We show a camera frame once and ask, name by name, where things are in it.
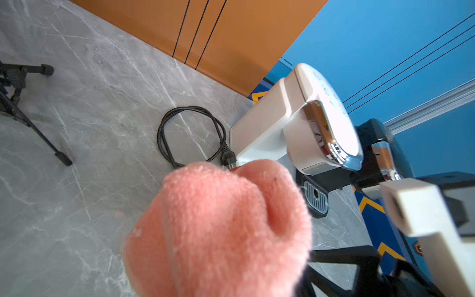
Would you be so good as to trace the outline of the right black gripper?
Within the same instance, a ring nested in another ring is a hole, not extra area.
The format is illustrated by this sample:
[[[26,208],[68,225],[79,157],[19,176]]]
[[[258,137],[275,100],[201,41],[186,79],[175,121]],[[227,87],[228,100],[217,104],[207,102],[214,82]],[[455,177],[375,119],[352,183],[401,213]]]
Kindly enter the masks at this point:
[[[356,266],[353,288],[344,290],[306,266],[296,286],[298,297],[314,297],[314,287],[329,297],[442,297],[444,294],[412,263],[398,260],[391,275],[379,272],[381,255],[372,246],[314,250],[308,263]]]

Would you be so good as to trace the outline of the pink towel cloth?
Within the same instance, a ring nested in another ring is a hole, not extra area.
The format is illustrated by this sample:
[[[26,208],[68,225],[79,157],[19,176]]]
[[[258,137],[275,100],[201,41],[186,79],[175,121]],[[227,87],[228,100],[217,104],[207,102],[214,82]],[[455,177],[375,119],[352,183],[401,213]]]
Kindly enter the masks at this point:
[[[283,165],[231,173],[202,162],[164,179],[122,259],[140,297],[290,297],[311,246],[310,215]]]

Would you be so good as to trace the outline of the red Nespresso coffee machine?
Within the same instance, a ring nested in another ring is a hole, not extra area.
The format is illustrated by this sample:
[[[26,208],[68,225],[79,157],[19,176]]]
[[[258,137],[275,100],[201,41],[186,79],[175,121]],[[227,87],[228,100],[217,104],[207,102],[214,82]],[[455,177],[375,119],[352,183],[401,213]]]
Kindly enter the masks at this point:
[[[230,172],[231,172],[231,173],[236,173],[238,170],[241,170],[243,167],[244,167],[244,166],[232,168],[232,169],[230,169]]]

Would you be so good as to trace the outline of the black coffee machine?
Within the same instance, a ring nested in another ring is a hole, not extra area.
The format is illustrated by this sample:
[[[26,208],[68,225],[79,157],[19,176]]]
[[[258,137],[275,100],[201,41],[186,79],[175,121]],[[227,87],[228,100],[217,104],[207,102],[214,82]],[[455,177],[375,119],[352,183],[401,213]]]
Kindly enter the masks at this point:
[[[295,182],[300,187],[310,214],[317,219],[329,212],[329,193],[352,185],[371,200],[382,198],[379,184],[414,176],[408,158],[395,136],[381,121],[370,119],[356,127],[364,159],[359,171],[337,168],[308,176],[296,171]]]

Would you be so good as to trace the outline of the white coffee machine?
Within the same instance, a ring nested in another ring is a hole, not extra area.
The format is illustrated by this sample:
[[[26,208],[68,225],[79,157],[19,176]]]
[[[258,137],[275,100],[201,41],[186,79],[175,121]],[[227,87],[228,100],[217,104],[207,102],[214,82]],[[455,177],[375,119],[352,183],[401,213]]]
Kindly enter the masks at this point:
[[[230,130],[237,165],[287,155],[302,174],[357,172],[363,149],[340,98],[312,66],[300,63]]]

